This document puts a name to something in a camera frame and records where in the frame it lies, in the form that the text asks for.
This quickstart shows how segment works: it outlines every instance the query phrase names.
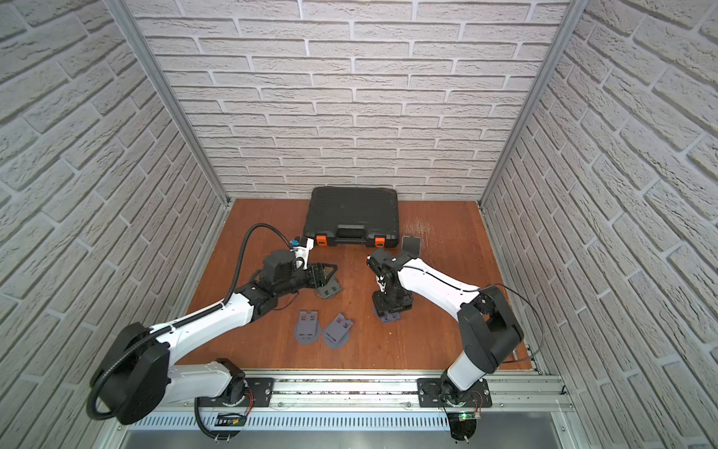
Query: wooden floor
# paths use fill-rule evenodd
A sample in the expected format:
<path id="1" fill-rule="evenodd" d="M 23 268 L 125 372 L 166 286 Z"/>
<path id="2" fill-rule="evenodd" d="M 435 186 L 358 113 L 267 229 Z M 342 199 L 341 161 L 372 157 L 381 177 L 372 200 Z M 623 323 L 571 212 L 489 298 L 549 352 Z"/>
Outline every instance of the wooden floor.
<path id="1" fill-rule="evenodd" d="M 192 299 L 190 312 L 225 296 L 239 246 L 251 225 L 269 223 L 291 239 L 301 235 L 308 206 L 308 200 L 237 200 Z M 404 201 L 399 203 L 399 222 L 402 235 L 421 237 L 421 257 L 435 269 L 478 286 L 501 282 L 475 203 Z M 264 257 L 282 246 L 271 231 L 254 231 L 238 285 L 247 283 L 250 275 L 261 268 Z M 309 263 L 339 265 L 336 275 L 343 292 L 322 300 L 313 290 L 304 289 L 288 308 L 225 333 L 185 356 L 182 363 L 204 364 L 223 357 L 247 369 L 447 368 L 461 353 L 461 337 L 456 321 L 438 306 L 414 294 L 414 308 L 402 313 L 401 321 L 382 324 L 374 315 L 371 295 L 378 287 L 366 266 L 366 257 L 372 250 L 360 245 L 313 249 Z M 291 297 L 280 298 L 279 307 Z M 347 344 L 336 351 L 321 340 L 299 345 L 294 339 L 294 325 L 300 310 L 318 310 L 322 326 L 343 313 L 354 322 Z M 523 344 L 518 355 L 526 356 Z M 531 369 L 531 364 L 506 364 L 502 369 Z"/>

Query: ventilation grille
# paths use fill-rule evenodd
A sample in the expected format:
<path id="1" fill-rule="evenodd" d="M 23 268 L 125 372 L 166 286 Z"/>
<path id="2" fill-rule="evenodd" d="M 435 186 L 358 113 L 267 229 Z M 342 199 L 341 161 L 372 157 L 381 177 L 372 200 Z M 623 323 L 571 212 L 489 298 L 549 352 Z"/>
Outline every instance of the ventilation grille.
<path id="1" fill-rule="evenodd" d="M 214 430 L 219 412 L 201 412 L 202 421 Z M 196 430 L 191 411 L 152 412 L 131 430 Z M 443 412 L 252 412 L 242 430 L 448 430 Z"/>

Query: black plastic case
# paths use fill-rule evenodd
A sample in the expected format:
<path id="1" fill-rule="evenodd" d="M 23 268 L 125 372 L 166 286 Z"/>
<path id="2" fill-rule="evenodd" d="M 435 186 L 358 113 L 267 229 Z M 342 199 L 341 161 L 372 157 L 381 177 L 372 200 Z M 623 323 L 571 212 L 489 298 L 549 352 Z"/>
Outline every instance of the black plastic case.
<path id="1" fill-rule="evenodd" d="M 304 236 L 319 246 L 360 244 L 396 248 L 399 208 L 396 190 L 317 187 L 309 202 Z"/>

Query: metal rail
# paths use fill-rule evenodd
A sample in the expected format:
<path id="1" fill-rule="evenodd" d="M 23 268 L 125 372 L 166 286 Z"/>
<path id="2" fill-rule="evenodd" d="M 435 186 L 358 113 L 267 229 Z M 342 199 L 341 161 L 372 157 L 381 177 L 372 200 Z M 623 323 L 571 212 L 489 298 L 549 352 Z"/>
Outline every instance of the metal rail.
<path id="1" fill-rule="evenodd" d="M 142 33 L 137 21 L 127 7 L 127 3 L 125 3 L 125 0 L 107 0 L 107 7 L 115 18 L 115 23 L 125 35 L 127 43 L 132 47 L 132 51 L 134 51 L 137 61 L 147 74 L 147 78 L 157 91 L 159 99 L 162 100 L 164 107 L 167 108 L 167 113 L 172 117 L 174 124 L 179 129 L 179 133 L 187 142 L 187 147 L 197 160 L 200 170 L 202 170 L 222 205 L 227 207 L 229 205 L 229 195 L 224 190 L 220 178 L 215 173 L 215 169 L 202 148 L 200 139 L 195 134 L 190 120 L 185 115 L 185 110 L 182 109 L 180 101 L 177 100 L 174 90 L 170 87 L 167 77 L 164 76 L 162 67 L 160 67 L 154 53 L 150 50 L 149 43 L 147 43 L 144 33 Z"/>
<path id="2" fill-rule="evenodd" d="M 511 128 L 508 139 L 506 139 L 506 143 L 499 154 L 498 161 L 496 161 L 496 165 L 491 172 L 489 182 L 486 184 L 486 188 L 481 194 L 481 199 L 479 199 L 480 205 L 483 205 L 484 198 L 489 198 L 489 195 L 496 187 L 496 183 L 501 176 L 503 168 L 508 163 L 508 160 L 513 155 L 513 152 L 516 150 L 518 138 L 521 135 L 523 128 L 528 123 L 528 120 L 531 118 L 533 110 L 536 109 L 536 106 L 539 104 L 541 94 L 549 85 L 551 76 L 554 75 L 554 70 L 556 70 L 556 66 L 559 64 L 561 56 L 564 54 L 564 50 L 569 45 L 569 40 L 571 40 L 571 36 L 574 34 L 574 29 L 581 20 L 581 15 L 583 14 L 584 9 L 586 9 L 586 5 L 588 5 L 588 0 L 572 0 L 566 8 L 566 14 L 564 14 L 564 18 L 561 20 L 559 29 L 556 31 L 554 41 L 551 43 L 549 51 L 546 52 L 546 57 L 544 58 L 541 67 L 538 68 L 536 78 L 533 80 L 533 85 L 531 86 L 531 89 L 528 90 L 526 101 L 523 102 L 521 110 L 518 112 L 518 118 L 513 123 L 513 128 Z"/>
<path id="3" fill-rule="evenodd" d="M 268 407 L 255 408 L 242 430 L 334 430 L 334 431 L 448 431 L 443 409 L 419 407 L 416 380 L 439 378 L 442 371 L 369 370 L 246 370 L 248 377 L 274 379 Z M 535 371 L 502 371 L 485 377 L 493 401 L 486 412 L 551 412 L 554 421 L 567 422 L 575 415 L 559 376 Z M 449 412 L 472 412 L 471 407 L 448 407 Z M 218 414 L 226 407 L 203 407 L 202 421 L 214 430 Z M 192 403 L 158 407 L 131 426 L 108 426 L 98 439 L 101 448 L 116 448 L 127 431 L 195 430 Z M 573 434 L 567 449 L 578 449 Z"/>

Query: mounting plate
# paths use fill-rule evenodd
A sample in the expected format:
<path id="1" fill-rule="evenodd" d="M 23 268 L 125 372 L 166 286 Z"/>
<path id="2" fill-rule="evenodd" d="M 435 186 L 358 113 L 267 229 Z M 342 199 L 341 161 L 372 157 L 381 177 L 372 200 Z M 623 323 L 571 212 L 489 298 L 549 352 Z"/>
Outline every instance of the mounting plate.
<path id="1" fill-rule="evenodd" d="M 352 320 L 347 320 L 341 313 L 324 328 L 322 340 L 330 349 L 339 349 L 349 340 L 349 330 L 354 326 Z"/>
<path id="2" fill-rule="evenodd" d="M 319 340 L 322 326 L 319 324 L 319 312 L 313 310 L 299 312 L 299 321 L 294 326 L 294 338 L 300 345 L 309 345 Z"/>
<path id="3" fill-rule="evenodd" d="M 439 399 L 439 395 L 441 394 L 441 390 L 439 389 L 440 382 L 441 381 L 435 377 L 424 377 L 416 380 L 416 390 L 419 392 L 420 407 L 441 407 L 443 404 L 447 407 L 448 412 L 451 411 L 450 407 L 453 406 Z M 470 404 L 467 405 L 473 405 L 473 399 L 476 399 L 477 405 L 483 409 L 491 407 L 493 404 L 491 402 L 491 392 L 489 391 L 486 380 L 482 379 L 473 384 L 471 388 L 466 391 L 460 402 L 469 402 Z"/>
<path id="4" fill-rule="evenodd" d="M 324 287 L 314 289 L 314 293 L 323 300 L 328 300 L 338 295 L 342 290 L 343 288 L 339 285 L 339 279 L 335 275 L 332 276 L 332 279 L 329 279 L 329 282 Z"/>
<path id="5" fill-rule="evenodd" d="M 254 404 L 252 407 L 269 407 L 272 387 L 274 386 L 274 379 L 271 377 L 248 377 L 245 380 L 247 381 L 247 385 L 249 385 L 249 389 L 252 391 L 252 395 L 254 396 Z M 234 407 L 225 406 L 218 397 L 200 398 L 200 407 L 244 408 L 248 405 L 249 399 L 246 397 Z"/>

